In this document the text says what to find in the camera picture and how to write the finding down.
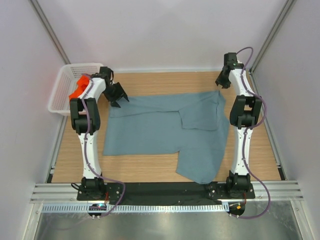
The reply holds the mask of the grey-blue t shirt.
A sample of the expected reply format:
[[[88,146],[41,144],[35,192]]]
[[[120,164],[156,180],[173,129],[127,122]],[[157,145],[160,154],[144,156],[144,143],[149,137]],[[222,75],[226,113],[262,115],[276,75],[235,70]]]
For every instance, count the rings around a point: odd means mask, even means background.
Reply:
[[[210,183],[223,161],[229,120],[219,91],[131,96],[109,110],[103,155],[177,154],[176,172]]]

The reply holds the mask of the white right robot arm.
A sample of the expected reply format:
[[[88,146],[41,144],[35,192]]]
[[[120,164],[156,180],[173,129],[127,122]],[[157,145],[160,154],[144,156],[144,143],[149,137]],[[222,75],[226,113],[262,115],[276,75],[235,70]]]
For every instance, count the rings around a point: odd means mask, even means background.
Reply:
[[[240,199],[251,191],[250,145],[263,102],[252,90],[245,69],[245,65],[237,59],[237,53],[228,52],[224,54],[223,68],[215,81],[223,89],[233,86],[236,94],[229,114],[235,135],[234,159],[226,183],[217,187],[222,199]]]

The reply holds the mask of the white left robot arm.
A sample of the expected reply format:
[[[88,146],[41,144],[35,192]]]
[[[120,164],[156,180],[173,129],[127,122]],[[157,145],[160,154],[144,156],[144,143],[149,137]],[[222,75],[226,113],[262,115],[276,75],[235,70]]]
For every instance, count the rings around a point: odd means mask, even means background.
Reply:
[[[118,101],[129,101],[128,95],[119,82],[114,82],[114,71],[101,66],[99,72],[84,73],[76,82],[77,88],[69,95],[71,127],[81,145],[83,175],[80,185],[71,186],[78,191],[77,200],[108,200],[108,190],[98,156],[98,132],[101,118],[98,100],[104,95],[113,108],[120,108]]]

